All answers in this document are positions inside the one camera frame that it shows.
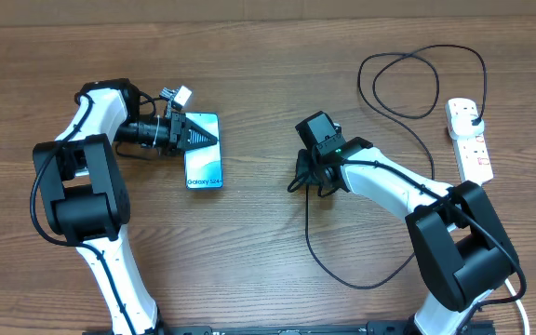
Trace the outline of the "Samsung Galaxy smartphone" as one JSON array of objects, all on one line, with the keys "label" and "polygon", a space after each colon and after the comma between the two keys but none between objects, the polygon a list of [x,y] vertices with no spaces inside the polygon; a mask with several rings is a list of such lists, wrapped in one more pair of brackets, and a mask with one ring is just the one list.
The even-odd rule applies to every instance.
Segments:
[{"label": "Samsung Galaxy smartphone", "polygon": [[223,186],[219,117],[212,113],[185,115],[217,139],[215,144],[184,154],[186,187],[191,190],[219,189]]}]

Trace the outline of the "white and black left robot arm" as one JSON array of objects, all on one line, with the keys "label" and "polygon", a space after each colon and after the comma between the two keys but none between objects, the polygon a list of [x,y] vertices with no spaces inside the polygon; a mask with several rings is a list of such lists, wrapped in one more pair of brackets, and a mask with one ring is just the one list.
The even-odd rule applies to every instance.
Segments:
[{"label": "white and black left robot arm", "polygon": [[33,148],[36,176],[30,197],[43,201],[46,241],[75,248],[89,266],[111,315],[112,334],[169,334],[145,287],[129,241],[130,201],[116,161],[119,145],[133,143],[184,158],[190,190],[223,186],[219,117],[186,113],[188,87],[158,96],[126,78],[86,83],[78,110],[54,140]]}]

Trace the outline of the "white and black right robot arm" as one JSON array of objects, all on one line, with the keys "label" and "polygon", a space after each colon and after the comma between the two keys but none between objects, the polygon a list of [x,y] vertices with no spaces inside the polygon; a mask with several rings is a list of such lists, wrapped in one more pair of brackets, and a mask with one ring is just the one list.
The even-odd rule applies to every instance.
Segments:
[{"label": "white and black right robot arm", "polygon": [[343,190],[365,196],[408,228],[422,281],[429,290],[407,321],[370,321],[378,334],[492,334],[490,322],[473,322],[485,306],[516,302],[526,277],[516,250],[484,189],[427,179],[393,162],[371,142],[346,140],[341,127],[317,112],[296,127],[296,176],[288,186],[317,186],[327,197]]}]

